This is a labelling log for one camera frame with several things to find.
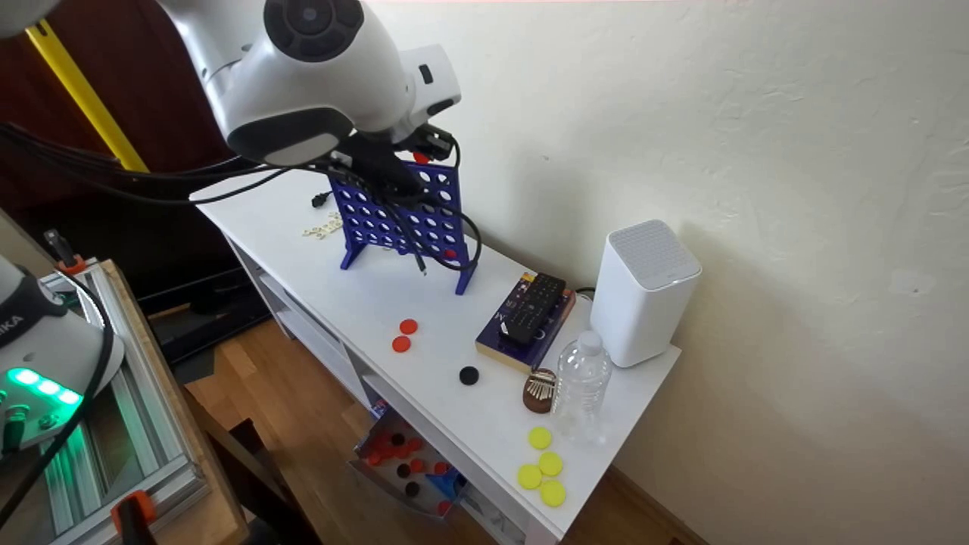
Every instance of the green light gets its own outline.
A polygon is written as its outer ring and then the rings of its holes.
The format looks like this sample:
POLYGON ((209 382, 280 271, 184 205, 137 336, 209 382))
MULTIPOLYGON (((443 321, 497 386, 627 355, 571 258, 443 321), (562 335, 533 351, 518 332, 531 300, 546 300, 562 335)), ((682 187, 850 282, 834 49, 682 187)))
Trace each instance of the green light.
POLYGON ((47 394, 48 396, 53 396, 57 392, 60 392, 60 386, 58 386, 57 383, 52 380, 45 380, 40 386, 37 387, 37 389, 40 390, 42 394, 47 394))
POLYGON ((20 384, 26 384, 30 386, 35 384, 41 379, 41 376, 30 369, 11 369, 11 373, 14 374, 14 380, 20 384))
POLYGON ((80 396, 70 390, 65 390, 57 398, 67 405, 73 405, 80 401, 80 396))

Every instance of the white router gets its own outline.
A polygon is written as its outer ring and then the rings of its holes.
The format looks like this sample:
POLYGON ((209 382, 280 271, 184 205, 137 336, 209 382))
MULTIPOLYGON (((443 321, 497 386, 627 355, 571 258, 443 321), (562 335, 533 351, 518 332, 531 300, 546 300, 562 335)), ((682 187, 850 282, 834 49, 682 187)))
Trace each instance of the white router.
POLYGON ((667 349, 702 270, 658 219, 609 233, 591 325, 616 365, 631 367, 667 349))

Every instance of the remote control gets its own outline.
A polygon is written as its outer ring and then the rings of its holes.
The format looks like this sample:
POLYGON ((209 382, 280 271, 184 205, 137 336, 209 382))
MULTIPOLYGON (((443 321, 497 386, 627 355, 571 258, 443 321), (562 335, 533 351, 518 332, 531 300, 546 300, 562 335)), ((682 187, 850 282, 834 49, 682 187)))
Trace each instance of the remote control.
POLYGON ((548 312, 558 303, 565 290, 565 280, 539 272, 515 311, 501 323, 502 336, 520 344, 531 342, 535 332, 542 327, 548 312))

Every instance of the connect four board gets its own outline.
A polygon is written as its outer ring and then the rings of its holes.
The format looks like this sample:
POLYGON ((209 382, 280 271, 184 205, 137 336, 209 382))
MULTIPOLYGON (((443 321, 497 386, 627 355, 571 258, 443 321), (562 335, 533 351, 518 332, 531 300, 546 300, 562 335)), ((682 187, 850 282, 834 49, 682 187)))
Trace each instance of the connect four board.
POLYGON ((370 196, 359 188, 330 176, 329 182, 333 196, 343 216, 343 234, 346 237, 347 253, 340 269, 347 270, 357 256, 368 245, 392 248, 400 255, 414 253, 411 245, 404 239, 403 229, 410 230, 417 250, 424 257, 437 256, 442 260, 465 267, 458 274, 457 295, 464 293, 474 274, 470 266, 468 245, 464 241, 461 218, 455 211, 461 210, 461 193, 457 181, 457 170, 438 165, 421 165, 405 162, 405 166, 424 182, 424 192, 432 193, 448 208, 416 205, 404 208, 396 205, 394 211, 402 220, 397 225, 384 206, 374 204, 370 196))

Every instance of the water bottle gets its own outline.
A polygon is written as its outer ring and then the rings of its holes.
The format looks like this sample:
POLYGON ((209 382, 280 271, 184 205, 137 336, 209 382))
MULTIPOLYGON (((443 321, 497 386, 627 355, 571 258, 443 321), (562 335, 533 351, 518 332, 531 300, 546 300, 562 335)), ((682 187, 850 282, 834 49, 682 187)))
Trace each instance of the water bottle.
POLYGON ((558 384, 551 407, 560 434, 596 443, 605 440, 599 408, 611 375, 612 360, 596 332, 583 332, 565 347, 558 358, 558 384))

